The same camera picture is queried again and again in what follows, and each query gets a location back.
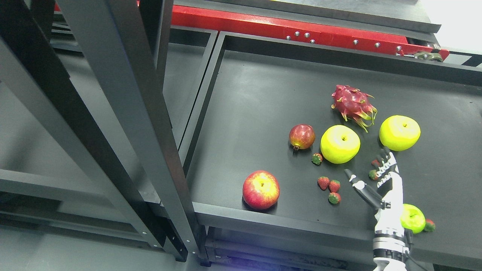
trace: dragon fruit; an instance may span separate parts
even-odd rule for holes
[[[376,116],[376,108],[370,104],[368,97],[374,97],[357,88],[343,85],[336,85],[332,97],[335,100],[332,108],[337,108],[346,122],[347,118],[353,119],[368,133],[366,127],[374,124]],[[372,123],[367,125],[363,120],[371,120]]]

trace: gray floor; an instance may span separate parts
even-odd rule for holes
[[[34,233],[0,226],[1,271],[245,271],[195,257],[176,262],[166,253]]]

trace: red apple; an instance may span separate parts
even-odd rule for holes
[[[270,208],[279,197],[280,185],[268,171],[258,170],[251,173],[242,186],[242,198],[255,210]]]

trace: red metal beam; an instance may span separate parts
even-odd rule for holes
[[[406,37],[393,34],[178,5],[173,7],[172,24],[278,39],[289,36],[292,41],[392,55],[401,53],[398,46],[403,50],[402,54],[432,51],[428,46],[408,44]],[[449,54],[447,50],[439,53],[443,59]]]

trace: metal post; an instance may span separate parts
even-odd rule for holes
[[[142,199],[22,0],[0,1],[0,56],[0,80],[86,176],[153,249],[185,261],[183,243]]]
[[[135,1],[57,2],[180,238],[206,259],[206,233],[194,213]],[[160,50],[167,53],[167,47]],[[163,74],[164,67],[157,72]]]
[[[45,38],[50,40],[55,0],[30,0],[26,2],[30,2],[28,5],[33,18],[42,29]]]

